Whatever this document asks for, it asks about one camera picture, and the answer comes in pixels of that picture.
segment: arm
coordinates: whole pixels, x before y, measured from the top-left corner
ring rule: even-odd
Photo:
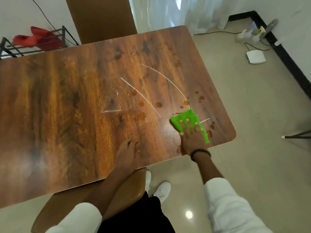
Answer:
[[[135,171],[139,156],[139,151],[134,151],[136,144],[135,141],[124,141],[115,157],[115,167],[105,181],[46,233],[97,232],[116,190]]]
[[[187,120],[190,129],[180,121],[185,133],[181,133],[182,146],[187,154],[195,149],[206,149],[202,130],[196,123],[193,128]],[[272,231],[253,212],[251,206],[240,197],[229,182],[213,164],[207,153],[197,152],[193,156],[197,163],[204,184],[208,205],[208,218],[213,232],[219,233],[271,233]]]

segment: glossy floor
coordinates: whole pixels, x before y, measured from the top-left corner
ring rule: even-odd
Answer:
[[[238,32],[250,23],[234,21],[225,30]],[[232,34],[197,35],[194,41],[237,132],[234,141],[210,150],[213,161],[274,232],[309,232],[311,143],[281,135],[311,128],[311,102],[274,51],[264,52],[267,62],[251,65]],[[211,232],[196,164],[184,156],[148,169],[150,194],[165,180],[172,185],[162,209],[175,231]],[[48,199],[0,209],[1,232],[29,232]]]

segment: white wall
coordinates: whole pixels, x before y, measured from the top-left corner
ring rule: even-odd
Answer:
[[[35,1],[56,29],[64,25],[80,44],[80,39],[72,21],[66,0]],[[54,30],[32,0],[1,0],[0,38],[6,37],[11,41],[15,35],[31,36],[31,26],[50,31]],[[66,38],[74,43],[69,35],[66,35]]]
[[[311,0],[240,0],[235,14],[255,10],[266,24],[278,19],[272,31],[311,81]]]

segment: green cloth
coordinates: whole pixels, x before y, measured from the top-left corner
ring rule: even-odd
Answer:
[[[203,128],[203,136],[204,136],[204,139],[205,139],[205,143],[208,144],[210,142],[208,140],[208,134],[206,133],[206,130],[204,129],[204,127],[200,123],[197,114],[195,114],[192,109],[187,110],[185,112],[182,112],[181,114],[178,114],[177,116],[172,116],[170,118],[171,123],[174,125],[175,129],[177,131],[179,131],[179,132],[184,132],[184,130],[183,130],[181,124],[180,124],[180,120],[182,120],[186,124],[187,128],[189,129],[188,124],[186,122],[186,119],[189,119],[189,121],[190,121],[190,123],[191,123],[191,125],[193,127],[195,126],[194,123],[197,122],[198,125],[199,125],[199,128]]]

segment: white shoe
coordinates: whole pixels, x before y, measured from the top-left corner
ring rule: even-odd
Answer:
[[[163,203],[169,196],[170,191],[171,184],[168,181],[165,181],[158,187],[153,196],[158,197],[160,199],[160,202]]]
[[[146,171],[146,185],[145,185],[145,191],[148,194],[148,191],[150,190],[150,182],[151,182],[151,172],[149,170]]]

